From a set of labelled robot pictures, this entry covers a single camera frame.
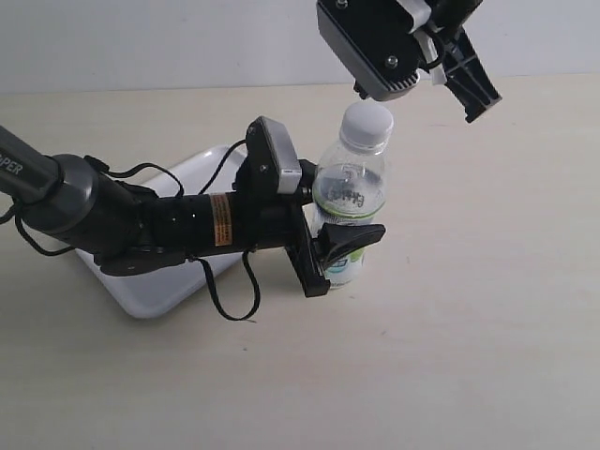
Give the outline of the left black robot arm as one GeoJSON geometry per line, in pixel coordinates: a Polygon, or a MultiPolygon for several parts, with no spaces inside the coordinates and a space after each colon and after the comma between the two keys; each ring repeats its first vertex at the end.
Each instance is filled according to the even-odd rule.
{"type": "Polygon", "coordinates": [[[325,270],[379,242],[384,226],[327,224],[312,235],[303,208],[312,200],[315,165],[296,155],[281,123],[264,116],[248,126],[242,145],[247,154],[231,191],[161,197],[94,157],[47,156],[3,130],[1,190],[21,233],[34,229],[83,250],[108,276],[284,248],[305,295],[325,295],[325,270]]]}

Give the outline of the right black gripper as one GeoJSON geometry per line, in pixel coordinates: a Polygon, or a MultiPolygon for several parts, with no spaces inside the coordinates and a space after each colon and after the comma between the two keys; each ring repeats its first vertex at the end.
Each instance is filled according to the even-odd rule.
{"type": "Polygon", "coordinates": [[[449,89],[464,108],[465,121],[472,123],[502,100],[492,84],[462,25],[482,0],[433,0],[430,20],[442,31],[442,69],[449,89]]]}

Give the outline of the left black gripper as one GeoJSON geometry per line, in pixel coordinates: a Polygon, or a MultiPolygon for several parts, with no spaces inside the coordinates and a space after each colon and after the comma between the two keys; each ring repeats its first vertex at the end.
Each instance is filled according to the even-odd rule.
{"type": "MultiPolygon", "coordinates": [[[[301,179],[297,197],[313,202],[312,188],[318,165],[299,160],[301,179]]],[[[313,239],[302,206],[290,197],[254,202],[240,192],[186,196],[183,216],[183,248],[189,256],[214,256],[246,250],[284,248],[306,297],[328,293],[323,270],[362,248],[379,243],[386,233],[382,224],[337,225],[325,223],[313,239]]]]}

